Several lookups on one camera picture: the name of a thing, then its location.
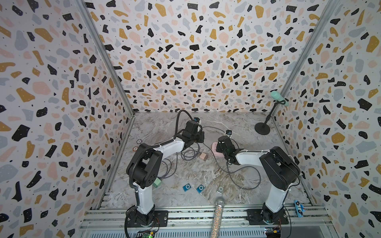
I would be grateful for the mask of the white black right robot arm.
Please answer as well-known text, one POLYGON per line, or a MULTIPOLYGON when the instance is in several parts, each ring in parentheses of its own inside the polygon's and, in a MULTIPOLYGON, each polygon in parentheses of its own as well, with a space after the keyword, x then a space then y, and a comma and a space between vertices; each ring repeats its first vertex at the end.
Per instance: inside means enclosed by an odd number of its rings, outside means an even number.
POLYGON ((228 135, 219 137, 216 151, 222 153, 227 164, 262 167, 271 183, 269 195, 263 204, 261 219, 274 224, 284 214, 284 201, 292 186, 300 182, 298 165, 278 146, 268 151, 236 148, 228 135))

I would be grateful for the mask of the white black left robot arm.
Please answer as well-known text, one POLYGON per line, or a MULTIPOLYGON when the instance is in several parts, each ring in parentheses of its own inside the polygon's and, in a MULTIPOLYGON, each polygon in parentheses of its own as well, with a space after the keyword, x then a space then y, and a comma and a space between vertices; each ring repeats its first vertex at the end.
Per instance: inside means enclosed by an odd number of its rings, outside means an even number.
POLYGON ((162 160, 183 152, 194 143, 202 142, 204 132, 200 119, 193 118, 186 110, 180 110, 172 139, 155 145, 139 145, 126 169, 129 186, 134 189, 136 196, 136 205, 127 211, 126 226, 153 225, 156 219, 152 186, 157 179, 162 160))

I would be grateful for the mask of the pink power strip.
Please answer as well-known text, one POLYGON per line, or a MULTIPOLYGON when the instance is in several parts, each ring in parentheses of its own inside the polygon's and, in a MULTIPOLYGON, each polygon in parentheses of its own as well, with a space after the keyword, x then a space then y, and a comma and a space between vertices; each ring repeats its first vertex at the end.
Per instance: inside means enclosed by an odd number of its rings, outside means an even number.
POLYGON ((224 157, 223 153, 217 152, 217 145, 218 145, 218 142, 213 142, 212 143, 211 149, 212 149, 213 155, 215 157, 224 157))

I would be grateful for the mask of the pink USB charger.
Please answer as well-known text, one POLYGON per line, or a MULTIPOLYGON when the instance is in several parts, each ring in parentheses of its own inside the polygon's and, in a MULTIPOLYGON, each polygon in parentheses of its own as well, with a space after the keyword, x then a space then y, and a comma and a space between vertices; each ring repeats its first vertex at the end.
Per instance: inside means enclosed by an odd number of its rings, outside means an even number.
POLYGON ((206 161, 206 160, 208 159, 208 154, 202 152, 202 153, 199 155, 199 158, 200 158, 201 160, 203 160, 203 161, 206 161))

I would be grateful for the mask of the black microphone stand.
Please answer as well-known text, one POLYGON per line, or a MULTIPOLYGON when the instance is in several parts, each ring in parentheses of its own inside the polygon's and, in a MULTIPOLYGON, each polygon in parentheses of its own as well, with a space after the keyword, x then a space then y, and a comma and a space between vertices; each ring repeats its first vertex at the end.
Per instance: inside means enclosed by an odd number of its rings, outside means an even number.
POLYGON ((271 109, 270 113, 267 115, 265 122, 264 123, 257 123, 255 125, 255 131, 258 134, 260 134, 260 135, 268 135, 270 133, 270 126, 267 125, 267 123, 271 119, 272 114, 273 114, 276 106, 279 105, 279 104, 284 105, 285 104, 285 100, 280 101, 280 102, 276 101, 274 106, 273 106, 273 108, 271 109))

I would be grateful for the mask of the silver mp3 player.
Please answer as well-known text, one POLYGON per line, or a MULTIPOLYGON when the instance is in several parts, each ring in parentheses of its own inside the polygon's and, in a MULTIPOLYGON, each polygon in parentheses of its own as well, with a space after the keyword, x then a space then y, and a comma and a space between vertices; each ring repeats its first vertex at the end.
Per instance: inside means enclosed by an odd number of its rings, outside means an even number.
POLYGON ((217 189, 217 193, 219 194, 222 194, 224 192, 224 188, 222 186, 220 186, 218 189, 217 189))

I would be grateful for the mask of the blue mp3 player right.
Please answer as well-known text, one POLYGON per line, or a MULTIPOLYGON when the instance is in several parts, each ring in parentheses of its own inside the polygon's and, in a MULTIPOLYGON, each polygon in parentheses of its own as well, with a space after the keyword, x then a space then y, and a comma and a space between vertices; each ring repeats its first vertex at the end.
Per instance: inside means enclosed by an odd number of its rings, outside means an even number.
POLYGON ((204 187, 202 184, 200 184, 200 185, 196 188, 196 191, 197 191, 198 193, 202 193, 204 189, 205 189, 205 187, 204 187))

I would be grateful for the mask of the blue mp3 player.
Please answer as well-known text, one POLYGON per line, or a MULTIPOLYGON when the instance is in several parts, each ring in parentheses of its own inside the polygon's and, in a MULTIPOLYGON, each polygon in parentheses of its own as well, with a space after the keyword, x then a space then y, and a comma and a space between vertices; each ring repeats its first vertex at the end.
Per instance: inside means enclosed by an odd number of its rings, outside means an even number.
POLYGON ((202 184, 200 184, 200 185, 196 188, 196 191, 197 191, 198 193, 202 193, 204 189, 205 189, 205 187, 204 187, 202 184))
POLYGON ((188 191, 190 189, 191 189, 191 185, 189 183, 183 186, 184 192, 186 192, 186 191, 188 191))

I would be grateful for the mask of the blue mp3 player left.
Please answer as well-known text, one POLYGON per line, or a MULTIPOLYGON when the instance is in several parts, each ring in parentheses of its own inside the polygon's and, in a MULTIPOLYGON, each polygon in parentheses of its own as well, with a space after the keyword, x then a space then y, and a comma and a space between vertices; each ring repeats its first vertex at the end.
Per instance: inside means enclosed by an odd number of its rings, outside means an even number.
POLYGON ((188 191, 190 189, 191 189, 191 185, 189 183, 183 186, 184 192, 186 192, 186 191, 188 191))

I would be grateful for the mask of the glitter silver microphone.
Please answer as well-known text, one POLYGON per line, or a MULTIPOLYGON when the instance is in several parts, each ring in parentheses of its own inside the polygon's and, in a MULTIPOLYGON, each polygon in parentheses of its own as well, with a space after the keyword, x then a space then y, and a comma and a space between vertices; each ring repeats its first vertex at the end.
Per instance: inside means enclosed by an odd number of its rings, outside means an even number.
POLYGON ((222 215, 225 207, 225 199, 218 197, 216 199, 216 207, 214 211, 213 223, 211 227, 210 238, 218 238, 220 234, 220 227, 222 222, 222 215))

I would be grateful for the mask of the green USB charger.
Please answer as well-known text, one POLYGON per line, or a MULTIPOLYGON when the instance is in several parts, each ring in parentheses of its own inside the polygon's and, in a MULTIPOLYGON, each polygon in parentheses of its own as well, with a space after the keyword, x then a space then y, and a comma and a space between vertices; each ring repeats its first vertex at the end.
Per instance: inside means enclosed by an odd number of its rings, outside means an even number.
POLYGON ((156 178, 153 182, 153 187, 158 188, 162 184, 162 180, 160 178, 156 178))

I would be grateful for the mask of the green microphone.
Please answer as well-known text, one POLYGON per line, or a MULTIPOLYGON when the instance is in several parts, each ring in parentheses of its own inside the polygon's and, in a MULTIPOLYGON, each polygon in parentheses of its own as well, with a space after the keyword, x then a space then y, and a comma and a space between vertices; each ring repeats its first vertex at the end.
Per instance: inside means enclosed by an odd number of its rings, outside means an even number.
POLYGON ((283 104, 286 107, 289 106, 288 101, 278 91, 272 91, 270 95, 272 99, 276 100, 280 104, 283 104))

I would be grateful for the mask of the blue clip on rail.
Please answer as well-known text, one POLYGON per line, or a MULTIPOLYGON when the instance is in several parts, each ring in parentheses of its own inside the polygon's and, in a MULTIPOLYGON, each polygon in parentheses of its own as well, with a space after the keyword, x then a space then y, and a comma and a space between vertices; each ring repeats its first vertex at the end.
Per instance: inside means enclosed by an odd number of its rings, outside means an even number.
POLYGON ((296 214, 299 218, 304 217, 305 208, 303 204, 300 203, 298 200, 294 200, 295 210, 296 214))

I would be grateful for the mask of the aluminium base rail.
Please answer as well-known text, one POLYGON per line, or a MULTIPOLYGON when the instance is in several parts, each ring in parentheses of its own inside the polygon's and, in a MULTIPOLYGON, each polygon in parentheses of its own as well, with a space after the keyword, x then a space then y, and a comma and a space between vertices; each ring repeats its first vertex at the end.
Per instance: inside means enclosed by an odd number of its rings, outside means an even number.
MULTIPOLYGON (((227 205, 220 222, 220 238, 337 238, 338 234, 322 206, 305 207, 298 217, 292 204, 285 206, 281 219, 273 225, 259 221, 253 213, 258 205, 227 205)), ((90 210, 79 226, 80 238, 209 238, 212 233, 215 206, 162 208, 157 225, 146 235, 145 228, 125 228, 123 209, 90 210)))

